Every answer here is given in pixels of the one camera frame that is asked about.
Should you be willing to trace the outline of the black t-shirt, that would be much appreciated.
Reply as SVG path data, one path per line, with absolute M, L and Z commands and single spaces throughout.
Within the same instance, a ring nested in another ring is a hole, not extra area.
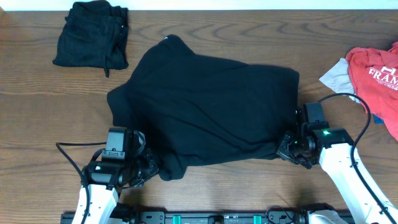
M 296 124 L 298 87 L 291 68 L 199 55 L 168 35 L 107 102 L 115 126 L 145 136 L 168 181 L 190 166 L 275 159 Z

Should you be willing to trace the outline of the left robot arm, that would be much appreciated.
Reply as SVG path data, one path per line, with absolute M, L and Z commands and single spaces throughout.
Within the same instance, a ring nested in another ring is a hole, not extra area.
M 136 212 L 119 203 L 121 191 L 142 187 L 158 172 L 149 148 L 130 159 L 90 161 L 83 168 L 87 186 L 80 190 L 71 223 L 138 223 Z

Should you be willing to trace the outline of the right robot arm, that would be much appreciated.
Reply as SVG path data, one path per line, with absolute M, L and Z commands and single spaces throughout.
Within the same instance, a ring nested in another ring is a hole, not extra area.
M 355 223 L 397 223 L 397 208 L 364 166 L 354 141 L 343 128 L 286 132 L 276 150 L 283 160 L 329 175 Z

